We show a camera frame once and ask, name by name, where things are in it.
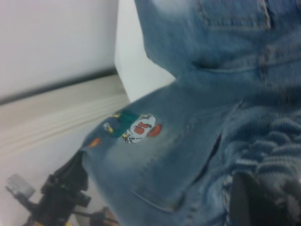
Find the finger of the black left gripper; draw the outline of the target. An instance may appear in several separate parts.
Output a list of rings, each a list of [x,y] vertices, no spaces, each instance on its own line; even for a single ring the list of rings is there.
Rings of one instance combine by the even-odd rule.
[[[62,173],[63,182],[70,183],[79,191],[88,189],[88,175],[83,164],[83,152],[78,151],[65,165]]]

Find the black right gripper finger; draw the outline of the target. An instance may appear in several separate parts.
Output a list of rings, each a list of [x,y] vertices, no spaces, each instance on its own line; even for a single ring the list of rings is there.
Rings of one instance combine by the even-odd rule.
[[[279,226],[282,209],[252,176],[236,174],[231,190],[231,222],[234,226]]]

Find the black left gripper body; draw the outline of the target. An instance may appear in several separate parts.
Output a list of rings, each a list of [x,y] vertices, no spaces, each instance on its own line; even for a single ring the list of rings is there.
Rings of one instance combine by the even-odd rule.
[[[41,188],[40,207],[45,210],[55,210],[59,207],[73,210],[75,206],[86,208],[91,201],[91,197],[83,193],[87,189],[86,175],[66,179],[49,175]]]

